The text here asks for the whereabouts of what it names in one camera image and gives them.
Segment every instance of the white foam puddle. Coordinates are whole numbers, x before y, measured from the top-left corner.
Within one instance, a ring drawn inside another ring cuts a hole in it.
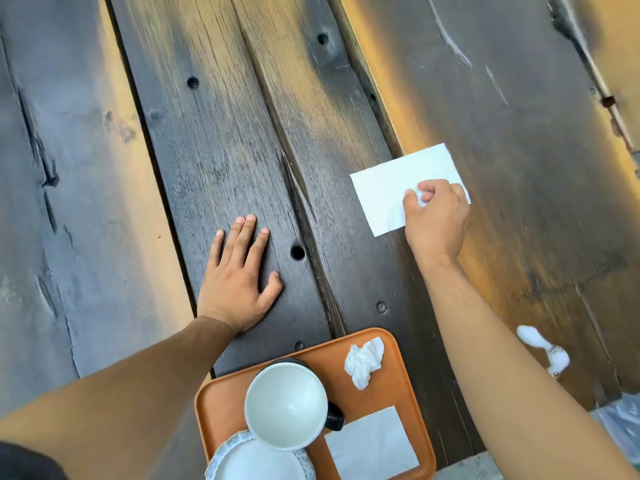
[[[516,329],[516,333],[518,334],[518,338],[526,343],[526,345],[537,349],[544,349],[547,352],[547,357],[549,359],[547,372],[553,377],[557,378],[571,362],[569,354],[567,354],[564,348],[549,343],[549,341],[540,335],[540,332],[536,327],[520,325]]]

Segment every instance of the hand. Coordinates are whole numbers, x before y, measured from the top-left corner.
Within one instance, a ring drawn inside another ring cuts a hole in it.
[[[426,207],[418,204],[413,190],[404,194],[404,233],[421,270],[457,263],[467,231],[469,204],[460,184],[425,180],[418,184]]]
[[[264,228],[249,249],[256,218],[249,214],[236,218],[231,226],[222,256],[220,249],[225,232],[220,229],[213,238],[209,263],[198,297],[198,316],[218,320],[235,333],[249,330],[262,320],[282,291],[277,271],[271,272],[262,293],[258,292],[258,270],[262,253],[269,240]]]

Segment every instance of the white plate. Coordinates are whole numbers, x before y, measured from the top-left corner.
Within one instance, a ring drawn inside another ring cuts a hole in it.
[[[316,480],[316,471],[303,449],[276,451],[245,430],[216,450],[206,480]]]

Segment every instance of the plastic tray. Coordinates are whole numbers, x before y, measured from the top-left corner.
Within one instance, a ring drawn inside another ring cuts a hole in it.
[[[375,337],[380,337],[385,344],[382,368],[372,373],[369,386],[360,391],[345,372],[344,359],[352,344],[362,347]],[[381,328],[369,328],[289,356],[309,364],[322,380],[329,399],[344,412],[347,423],[395,405],[420,466],[394,480],[425,480],[434,475],[436,460],[431,441],[393,335]],[[220,444],[246,429],[244,396],[253,378],[267,363],[214,379],[198,391],[195,409],[207,462]],[[340,480],[324,441],[324,434],[328,432],[325,429],[306,450],[318,480]]]

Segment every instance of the mug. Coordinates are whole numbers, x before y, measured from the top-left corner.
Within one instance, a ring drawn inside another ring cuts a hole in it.
[[[244,418],[254,436],[279,451],[309,446],[323,428],[340,431],[344,414],[300,359],[275,360],[249,385]]]

